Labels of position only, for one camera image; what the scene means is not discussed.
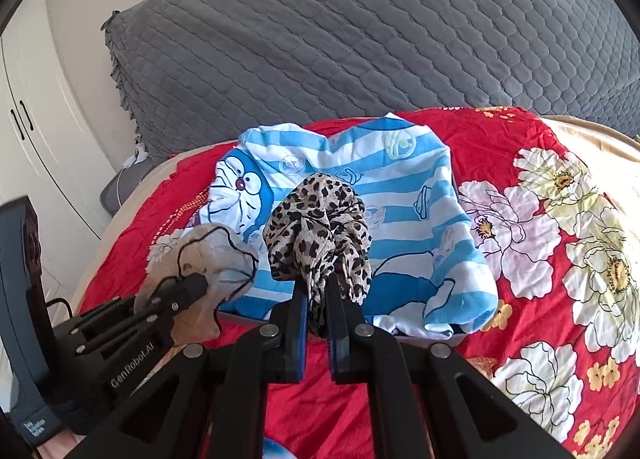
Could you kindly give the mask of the sheer white scrunchie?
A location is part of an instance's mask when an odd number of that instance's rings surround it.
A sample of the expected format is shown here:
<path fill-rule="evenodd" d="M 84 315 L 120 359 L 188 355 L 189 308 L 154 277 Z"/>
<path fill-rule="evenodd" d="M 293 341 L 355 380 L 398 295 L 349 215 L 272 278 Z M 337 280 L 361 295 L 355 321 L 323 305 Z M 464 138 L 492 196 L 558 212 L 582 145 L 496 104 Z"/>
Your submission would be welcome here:
<path fill-rule="evenodd" d="M 169 283 L 193 274 L 207 281 L 204 297 L 175 317 L 171 338 L 177 345 L 203 343 L 221 335 L 217 314 L 221 305 L 242 297 L 258 271 L 258 253 L 228 226 L 217 223 L 177 229 L 152 245 L 146 277 L 134 300 L 140 312 Z"/>

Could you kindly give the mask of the leopard print scrunchie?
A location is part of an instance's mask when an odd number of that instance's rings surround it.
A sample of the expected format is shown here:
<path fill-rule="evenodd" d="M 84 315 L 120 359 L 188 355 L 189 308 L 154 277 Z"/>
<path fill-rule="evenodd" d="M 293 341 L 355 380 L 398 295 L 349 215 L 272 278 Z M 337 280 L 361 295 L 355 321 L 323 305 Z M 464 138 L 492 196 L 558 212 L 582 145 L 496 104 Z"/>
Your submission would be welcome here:
<path fill-rule="evenodd" d="M 352 186 L 316 173 L 303 179 L 275 208 L 262 237 L 271 276 L 303 280 L 308 292 L 308 328 L 326 334 L 326 284 L 334 276 L 343 300 L 367 298 L 372 271 L 372 238 L 366 206 Z"/>

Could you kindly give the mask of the biscuit pack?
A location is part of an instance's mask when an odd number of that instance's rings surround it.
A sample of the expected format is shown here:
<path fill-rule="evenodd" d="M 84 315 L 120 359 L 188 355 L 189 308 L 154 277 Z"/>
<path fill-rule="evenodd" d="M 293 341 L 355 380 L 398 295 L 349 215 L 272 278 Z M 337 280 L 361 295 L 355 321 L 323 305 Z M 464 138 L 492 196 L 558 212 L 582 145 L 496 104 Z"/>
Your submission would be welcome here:
<path fill-rule="evenodd" d="M 495 358 L 477 356 L 469 357 L 466 361 L 488 380 L 495 378 L 495 370 L 497 369 Z"/>

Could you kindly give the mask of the red blue surprise egg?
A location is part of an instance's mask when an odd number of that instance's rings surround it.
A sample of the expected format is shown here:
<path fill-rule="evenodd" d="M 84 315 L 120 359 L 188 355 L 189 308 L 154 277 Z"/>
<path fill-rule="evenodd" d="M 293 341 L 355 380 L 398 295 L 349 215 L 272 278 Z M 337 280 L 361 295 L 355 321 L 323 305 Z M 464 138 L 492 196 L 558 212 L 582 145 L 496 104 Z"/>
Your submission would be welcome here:
<path fill-rule="evenodd" d="M 281 444 L 265 437 L 262 440 L 262 459 L 296 459 L 296 457 Z"/>

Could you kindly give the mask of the grey shallow tray box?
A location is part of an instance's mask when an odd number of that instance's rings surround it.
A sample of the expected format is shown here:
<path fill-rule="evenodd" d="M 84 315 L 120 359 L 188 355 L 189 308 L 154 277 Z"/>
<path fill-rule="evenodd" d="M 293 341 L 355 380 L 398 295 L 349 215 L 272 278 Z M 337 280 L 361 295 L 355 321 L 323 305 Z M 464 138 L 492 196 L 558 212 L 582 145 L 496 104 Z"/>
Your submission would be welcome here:
<path fill-rule="evenodd" d="M 279 335 L 286 335 L 291 332 L 292 335 L 300 335 L 303 339 L 308 335 L 308 323 L 305 316 L 290 313 L 285 311 L 284 313 L 277 315 L 273 320 L 267 319 L 266 321 L 258 321 L 248 318 L 243 318 L 237 315 L 229 313 L 221 313 L 217 317 L 217 323 L 220 330 L 220 337 L 225 335 L 231 335 L 232 329 L 250 330 L 262 326 L 277 326 L 279 328 Z M 463 340 L 463 335 L 454 335 L 449 340 L 436 340 L 434 338 L 423 337 L 409 337 L 409 335 L 395 335 L 396 340 L 399 343 L 406 343 L 414 346 L 423 347 L 428 349 L 433 344 L 445 344 L 449 347 L 456 347 Z"/>

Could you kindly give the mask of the black data acquisition box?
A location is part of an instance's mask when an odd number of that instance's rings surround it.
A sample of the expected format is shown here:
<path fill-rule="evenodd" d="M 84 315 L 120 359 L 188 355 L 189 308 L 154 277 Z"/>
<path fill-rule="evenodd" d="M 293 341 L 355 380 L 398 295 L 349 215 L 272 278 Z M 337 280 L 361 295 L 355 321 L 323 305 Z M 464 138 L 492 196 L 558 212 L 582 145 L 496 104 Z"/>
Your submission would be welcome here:
<path fill-rule="evenodd" d="M 1 205 L 1 338 L 12 370 L 10 419 L 35 446 L 62 429 L 53 410 L 60 360 L 41 276 L 38 217 L 19 197 Z"/>

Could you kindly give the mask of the grey bedside stool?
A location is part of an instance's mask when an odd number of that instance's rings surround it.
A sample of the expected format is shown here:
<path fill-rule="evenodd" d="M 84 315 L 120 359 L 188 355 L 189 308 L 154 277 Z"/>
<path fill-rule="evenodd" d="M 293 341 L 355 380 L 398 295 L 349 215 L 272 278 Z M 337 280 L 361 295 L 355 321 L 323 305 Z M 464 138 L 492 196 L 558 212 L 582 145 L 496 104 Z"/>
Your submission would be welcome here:
<path fill-rule="evenodd" d="M 100 193 L 102 208 L 114 216 L 153 168 L 151 159 L 121 168 Z"/>

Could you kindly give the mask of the blue striped cartoon cloth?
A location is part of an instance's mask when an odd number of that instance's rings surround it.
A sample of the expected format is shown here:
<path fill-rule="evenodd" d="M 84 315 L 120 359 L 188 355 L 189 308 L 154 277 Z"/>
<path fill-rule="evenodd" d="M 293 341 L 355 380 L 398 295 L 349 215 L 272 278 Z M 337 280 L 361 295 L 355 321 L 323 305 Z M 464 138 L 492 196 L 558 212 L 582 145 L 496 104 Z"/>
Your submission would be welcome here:
<path fill-rule="evenodd" d="M 215 165 L 194 224 L 227 226 L 258 258 L 228 312 L 264 319 L 296 278 L 309 301 L 337 275 L 368 323 L 448 340 L 495 314 L 494 276 L 452 185 L 449 148 L 390 114 L 326 136 L 292 123 L 246 130 Z"/>

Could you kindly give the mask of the white wardrobe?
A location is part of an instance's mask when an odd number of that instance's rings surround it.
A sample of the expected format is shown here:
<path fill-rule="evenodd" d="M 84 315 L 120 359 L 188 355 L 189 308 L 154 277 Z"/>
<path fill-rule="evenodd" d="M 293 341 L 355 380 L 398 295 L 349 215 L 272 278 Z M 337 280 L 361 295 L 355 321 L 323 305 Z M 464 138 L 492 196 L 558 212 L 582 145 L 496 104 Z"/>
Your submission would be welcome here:
<path fill-rule="evenodd" d="M 79 304 L 114 174 L 58 59 L 47 0 L 23 0 L 1 35 L 1 198 L 32 201 L 46 299 Z"/>

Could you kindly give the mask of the red floral bed quilt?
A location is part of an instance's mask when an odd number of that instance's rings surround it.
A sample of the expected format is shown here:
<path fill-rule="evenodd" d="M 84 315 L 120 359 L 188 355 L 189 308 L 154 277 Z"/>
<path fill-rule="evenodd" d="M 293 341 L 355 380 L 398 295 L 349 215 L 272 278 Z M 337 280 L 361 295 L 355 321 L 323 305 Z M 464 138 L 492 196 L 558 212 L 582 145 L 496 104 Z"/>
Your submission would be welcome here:
<path fill-rule="evenodd" d="M 176 270 L 195 225 L 257 253 L 224 305 L 266 319 L 337 256 L 309 216 L 314 175 L 346 182 L 367 224 L 368 323 L 456 344 L 577 458 L 608 457 L 639 405 L 639 151 L 597 126 L 511 107 L 283 123 L 159 167 L 108 228 L 92 309 Z"/>

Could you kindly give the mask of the grey quilted headboard cover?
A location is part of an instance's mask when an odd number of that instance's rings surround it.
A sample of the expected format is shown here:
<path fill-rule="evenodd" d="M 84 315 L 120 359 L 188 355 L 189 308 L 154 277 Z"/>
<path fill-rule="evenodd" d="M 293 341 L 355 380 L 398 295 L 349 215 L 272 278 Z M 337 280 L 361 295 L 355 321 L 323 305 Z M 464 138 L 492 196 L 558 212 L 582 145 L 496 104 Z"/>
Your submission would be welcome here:
<path fill-rule="evenodd" d="M 639 134 L 614 0 L 142 0 L 102 26 L 155 161 L 258 125 L 516 106 Z"/>

